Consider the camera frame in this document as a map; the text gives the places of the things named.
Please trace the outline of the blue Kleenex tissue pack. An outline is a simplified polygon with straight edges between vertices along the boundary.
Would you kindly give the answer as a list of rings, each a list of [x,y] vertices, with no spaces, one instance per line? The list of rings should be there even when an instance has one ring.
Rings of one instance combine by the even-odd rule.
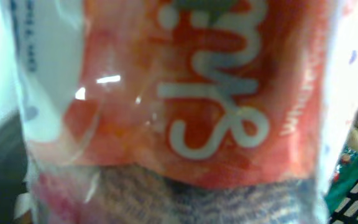
[[[34,223],[326,223],[358,1],[2,1]]]

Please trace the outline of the green Nescafe coffee bag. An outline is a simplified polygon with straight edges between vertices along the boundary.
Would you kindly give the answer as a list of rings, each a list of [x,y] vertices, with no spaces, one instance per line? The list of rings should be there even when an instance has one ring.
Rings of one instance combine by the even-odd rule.
[[[329,214],[332,214],[337,209],[358,180],[358,152],[345,146],[342,150],[342,156],[344,155],[350,156],[350,161],[339,160],[332,184],[324,198]]]

